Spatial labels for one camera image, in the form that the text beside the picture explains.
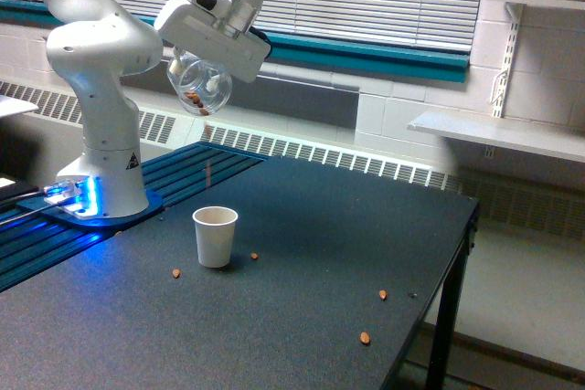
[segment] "table leg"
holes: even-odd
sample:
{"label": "table leg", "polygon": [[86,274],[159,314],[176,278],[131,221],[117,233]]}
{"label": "table leg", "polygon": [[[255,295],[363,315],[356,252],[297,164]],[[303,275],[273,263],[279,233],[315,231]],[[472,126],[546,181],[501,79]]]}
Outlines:
{"label": "table leg", "polygon": [[468,246],[464,245],[442,286],[441,304],[432,341],[431,363],[427,374],[426,390],[441,390],[447,374],[447,363],[449,361],[455,321],[457,320],[467,254]]}

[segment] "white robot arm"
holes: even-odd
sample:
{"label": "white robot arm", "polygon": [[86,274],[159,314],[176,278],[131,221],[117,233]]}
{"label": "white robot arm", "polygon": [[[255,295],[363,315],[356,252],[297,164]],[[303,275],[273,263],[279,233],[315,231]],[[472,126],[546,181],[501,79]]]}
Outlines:
{"label": "white robot arm", "polygon": [[[48,60],[75,90],[83,113],[83,154],[58,179],[84,182],[84,198],[65,208],[82,219],[137,214],[148,207],[138,109],[123,96],[120,77],[156,66],[163,37],[180,47],[176,70],[185,50],[209,61],[204,63],[207,91],[220,90],[224,75],[223,68],[210,66],[224,65],[235,77],[253,81],[270,51],[268,43],[250,32],[263,0],[169,0],[156,19],[160,36],[114,0],[44,2],[67,23],[49,35]],[[55,193],[48,201],[58,203],[63,196]]]}
{"label": "white robot arm", "polygon": [[83,154],[60,171],[58,179],[85,181],[89,188],[85,200],[67,209],[83,219],[141,212],[148,201],[140,166],[138,109],[124,97],[120,77],[155,67],[163,55],[162,41],[114,0],[43,1],[56,18],[68,23],[50,33],[47,55],[75,90],[83,113]]}

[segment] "clear plastic cup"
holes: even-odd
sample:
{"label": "clear plastic cup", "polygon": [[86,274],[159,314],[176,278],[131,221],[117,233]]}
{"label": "clear plastic cup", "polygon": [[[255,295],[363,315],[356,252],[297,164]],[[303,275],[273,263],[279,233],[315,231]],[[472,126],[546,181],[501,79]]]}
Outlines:
{"label": "clear plastic cup", "polygon": [[183,108],[196,116],[218,112],[231,96],[232,80],[225,67],[190,52],[176,50],[166,75]]}

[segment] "cable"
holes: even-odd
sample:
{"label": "cable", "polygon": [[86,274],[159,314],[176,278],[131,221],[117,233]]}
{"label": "cable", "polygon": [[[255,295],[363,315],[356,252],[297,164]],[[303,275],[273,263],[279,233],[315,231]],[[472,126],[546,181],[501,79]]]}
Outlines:
{"label": "cable", "polygon": [[21,220],[23,218],[28,218],[29,216],[33,216],[33,215],[39,214],[39,213],[44,212],[45,210],[49,210],[49,209],[51,209],[53,207],[70,205],[72,203],[75,203],[76,201],[77,201],[76,200],[76,197],[73,196],[71,198],[66,198],[65,200],[60,201],[60,202],[58,202],[58,203],[56,203],[54,205],[43,206],[43,207],[41,207],[41,208],[39,208],[37,210],[32,210],[30,212],[26,212],[25,214],[22,214],[22,215],[19,215],[19,216],[13,216],[12,218],[9,218],[9,219],[7,219],[5,221],[2,221],[0,223],[0,227],[4,227],[4,226],[7,226],[9,224],[12,224],[12,223],[14,223],[14,222],[16,222],[18,220]]}
{"label": "cable", "polygon": [[27,200],[28,198],[33,198],[35,196],[42,196],[44,194],[45,193],[43,191],[36,191],[36,192],[29,192],[27,194],[12,196],[12,197],[7,198],[6,200],[3,200],[2,202],[0,202],[0,210],[4,209],[7,206],[13,205],[14,203],[17,203],[19,201],[24,201],[24,200]]}

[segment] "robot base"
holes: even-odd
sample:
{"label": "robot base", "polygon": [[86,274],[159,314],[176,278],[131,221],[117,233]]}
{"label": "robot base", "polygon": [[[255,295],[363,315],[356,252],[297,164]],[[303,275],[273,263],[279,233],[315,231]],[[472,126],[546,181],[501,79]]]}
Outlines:
{"label": "robot base", "polygon": [[[143,222],[151,216],[155,216],[163,210],[163,197],[161,197],[155,191],[146,190],[146,198],[148,199],[148,207],[146,207],[145,210],[135,215],[124,216],[120,218],[79,219],[58,208],[50,209],[46,212],[43,212],[41,215],[49,216],[60,223],[75,225],[77,228],[82,229],[125,230],[128,227],[132,227],[138,223]],[[44,198],[40,196],[20,202],[18,205],[27,210],[37,210],[41,207],[47,206],[48,204],[45,202]]]}

